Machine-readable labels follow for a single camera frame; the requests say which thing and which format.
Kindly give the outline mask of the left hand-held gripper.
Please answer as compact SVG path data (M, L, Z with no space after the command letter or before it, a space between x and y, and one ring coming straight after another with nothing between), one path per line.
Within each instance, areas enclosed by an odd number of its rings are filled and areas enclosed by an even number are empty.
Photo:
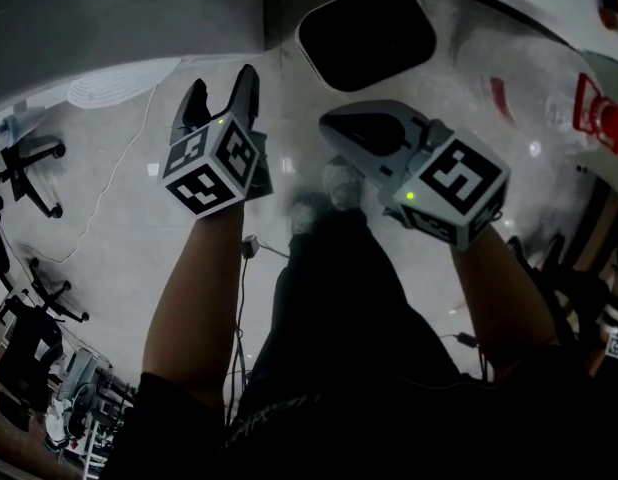
M170 135L176 143L168 151L158 181L196 218L273 192L266 135L252 130L260 104L255 68L250 64L241 68L225 114L211 122L207 97L206 84L196 79L176 112Z

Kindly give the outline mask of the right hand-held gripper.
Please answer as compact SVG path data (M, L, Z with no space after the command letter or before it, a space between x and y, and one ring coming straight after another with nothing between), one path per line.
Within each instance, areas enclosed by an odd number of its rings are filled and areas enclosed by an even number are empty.
M321 133L378 190L386 215L466 250L504 205L511 170L481 139L396 100L324 114Z

